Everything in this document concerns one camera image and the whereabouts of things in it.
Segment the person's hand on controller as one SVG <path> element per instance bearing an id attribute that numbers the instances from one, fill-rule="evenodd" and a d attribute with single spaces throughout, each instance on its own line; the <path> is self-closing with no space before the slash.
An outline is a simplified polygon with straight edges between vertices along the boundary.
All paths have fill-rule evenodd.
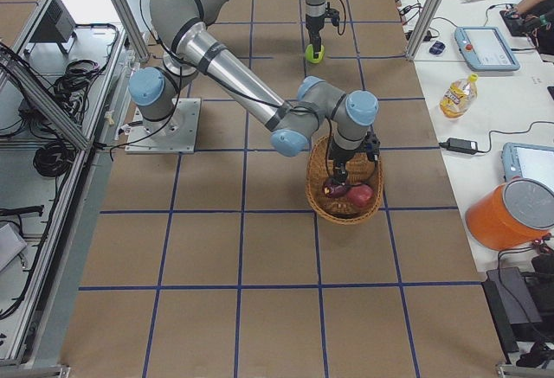
<path id="1" fill-rule="evenodd" d="M 506 11 L 504 14 L 504 20 L 507 21 L 510 25 L 515 25 L 516 27 L 522 27 L 530 17 L 523 13 L 519 12 L 519 10 L 513 6 L 509 10 Z"/>

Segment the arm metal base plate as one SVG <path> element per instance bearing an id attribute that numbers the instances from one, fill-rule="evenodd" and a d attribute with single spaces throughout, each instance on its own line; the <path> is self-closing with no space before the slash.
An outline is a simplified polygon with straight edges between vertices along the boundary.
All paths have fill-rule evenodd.
<path id="1" fill-rule="evenodd" d="M 173 100 L 177 109 L 170 119 L 159 122 L 144 120 L 138 107 L 135 119 L 139 125 L 128 132 L 126 153 L 129 154 L 192 154 L 202 101 L 199 98 Z"/>

